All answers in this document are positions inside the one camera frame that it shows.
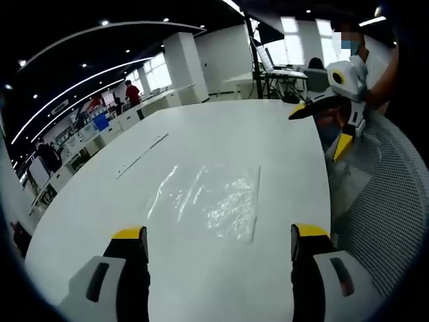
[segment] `ceiling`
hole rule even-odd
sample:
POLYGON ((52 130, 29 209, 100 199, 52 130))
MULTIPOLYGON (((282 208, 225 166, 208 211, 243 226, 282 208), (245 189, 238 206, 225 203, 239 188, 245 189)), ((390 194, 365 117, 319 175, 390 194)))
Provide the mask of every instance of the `ceiling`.
MULTIPOLYGON (((352 14, 362 21, 373 17, 374 1, 308 1, 308 0, 235 0, 247 9, 277 16, 296 16, 298 19, 332 19, 352 14), (311 15, 305 10, 311 9, 311 15)), ((162 21, 200 27, 207 32, 242 23, 242 17, 221 0, 164 0, 127 3, 91 3, 81 5, 6 3, 2 8, 0 86, 10 84, 5 91, 6 106, 2 110, 6 143, 11 158, 31 153, 30 140, 49 122, 48 114, 65 99, 73 103, 100 87, 123 78, 126 70, 143 63, 128 65, 98 76, 60 97, 41 112, 20 135, 14 145, 12 139, 22 126, 48 101, 72 85, 107 68, 132 60, 150 57, 160 52, 162 41, 176 32, 200 30, 172 25, 131 25, 100 30, 77 36, 48 50, 19 71, 18 60, 29 60, 45 47, 62 38, 101 25, 124 21, 162 21)), ((368 26, 365 30, 386 44, 392 43, 391 28, 386 23, 368 26)))

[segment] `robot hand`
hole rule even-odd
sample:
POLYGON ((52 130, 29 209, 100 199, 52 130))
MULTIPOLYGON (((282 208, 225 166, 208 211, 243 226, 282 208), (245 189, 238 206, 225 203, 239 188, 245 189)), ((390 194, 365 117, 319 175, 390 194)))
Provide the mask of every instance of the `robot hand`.
POLYGON ((362 134, 365 127, 363 112, 367 93, 367 67, 360 57, 352 56, 350 62, 329 64, 326 71, 330 87, 313 100, 298 105, 289 119, 302 119, 335 107, 349 106, 350 116, 348 122, 342 126, 333 156, 336 162, 350 150, 355 138, 362 134))

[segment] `red shirt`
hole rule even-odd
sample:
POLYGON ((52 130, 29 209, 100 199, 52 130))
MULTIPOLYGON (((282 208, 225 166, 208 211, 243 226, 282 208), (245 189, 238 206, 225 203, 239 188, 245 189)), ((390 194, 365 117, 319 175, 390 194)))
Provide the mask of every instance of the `red shirt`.
POLYGON ((125 91, 125 95, 127 95, 131 104, 140 103, 139 93, 139 89, 134 85, 129 85, 125 91))

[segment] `plastic bag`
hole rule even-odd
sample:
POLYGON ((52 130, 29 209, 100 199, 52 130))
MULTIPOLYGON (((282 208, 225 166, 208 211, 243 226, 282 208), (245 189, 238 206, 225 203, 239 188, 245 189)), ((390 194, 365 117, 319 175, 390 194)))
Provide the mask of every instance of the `plastic bag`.
POLYGON ((204 223, 201 228, 218 237, 251 242, 260 170, 260 166, 176 165, 149 200, 147 218, 173 213, 177 223, 204 223))

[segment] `person in red shirt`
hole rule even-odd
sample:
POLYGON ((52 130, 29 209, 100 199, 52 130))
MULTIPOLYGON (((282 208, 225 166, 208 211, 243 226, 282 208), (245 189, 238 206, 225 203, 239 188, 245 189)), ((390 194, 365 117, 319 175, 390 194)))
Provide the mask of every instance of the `person in red shirt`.
POLYGON ((139 91, 139 89, 136 86, 131 85, 130 80, 126 80, 125 85, 127 85, 127 90, 125 91, 125 96, 129 98, 129 102, 130 102, 131 107, 140 103, 140 97, 139 97, 140 91, 139 91))

